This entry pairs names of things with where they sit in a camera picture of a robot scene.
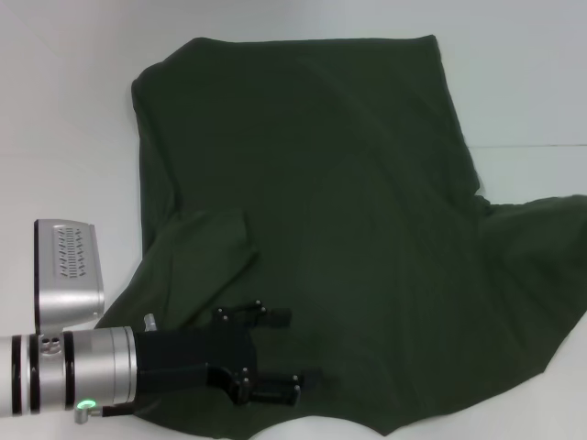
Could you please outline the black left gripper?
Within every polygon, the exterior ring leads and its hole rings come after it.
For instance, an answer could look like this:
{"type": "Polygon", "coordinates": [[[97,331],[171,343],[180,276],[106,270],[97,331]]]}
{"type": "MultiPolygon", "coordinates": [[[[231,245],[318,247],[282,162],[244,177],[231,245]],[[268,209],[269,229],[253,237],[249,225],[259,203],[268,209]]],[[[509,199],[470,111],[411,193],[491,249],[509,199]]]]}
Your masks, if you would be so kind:
{"type": "Polygon", "coordinates": [[[222,390],[235,404],[295,406],[303,391],[320,382],[321,369],[257,375],[250,336],[254,327],[288,328],[292,317],[288,308],[268,309],[254,301],[219,307],[201,327],[135,334],[137,397],[207,387],[222,390]]]}

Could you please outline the dark green t-shirt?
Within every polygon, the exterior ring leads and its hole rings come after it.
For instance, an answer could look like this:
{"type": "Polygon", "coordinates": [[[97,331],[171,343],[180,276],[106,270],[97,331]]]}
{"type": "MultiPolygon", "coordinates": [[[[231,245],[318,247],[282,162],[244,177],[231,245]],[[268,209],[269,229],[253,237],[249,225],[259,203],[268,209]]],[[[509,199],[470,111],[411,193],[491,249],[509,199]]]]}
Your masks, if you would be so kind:
{"type": "Polygon", "coordinates": [[[148,399],[183,434],[249,440],[322,416],[381,435],[541,374],[587,313],[587,196],[493,204],[434,37],[197,38],[132,83],[143,259],[101,326],[194,329],[288,308],[263,369],[319,368],[294,407],[148,399]]]}

